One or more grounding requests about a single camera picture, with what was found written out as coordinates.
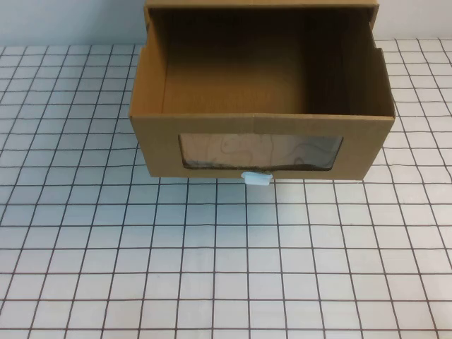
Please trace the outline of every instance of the white grid surface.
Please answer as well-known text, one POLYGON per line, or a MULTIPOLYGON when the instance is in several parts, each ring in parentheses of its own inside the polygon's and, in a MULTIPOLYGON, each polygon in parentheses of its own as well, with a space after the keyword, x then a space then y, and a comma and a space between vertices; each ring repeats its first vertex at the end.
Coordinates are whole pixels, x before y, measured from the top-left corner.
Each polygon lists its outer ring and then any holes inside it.
POLYGON ((139 46, 0 47, 1 339, 452 338, 452 40, 386 40, 363 182, 150 177, 139 46))

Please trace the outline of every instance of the open cardboard box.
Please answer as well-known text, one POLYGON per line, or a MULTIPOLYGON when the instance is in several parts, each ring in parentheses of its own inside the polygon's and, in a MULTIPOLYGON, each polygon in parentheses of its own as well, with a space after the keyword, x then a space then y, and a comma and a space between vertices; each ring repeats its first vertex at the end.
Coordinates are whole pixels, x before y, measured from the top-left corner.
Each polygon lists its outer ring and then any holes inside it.
POLYGON ((394 122, 375 0, 148 0, 130 119, 152 175, 362 179, 394 122))

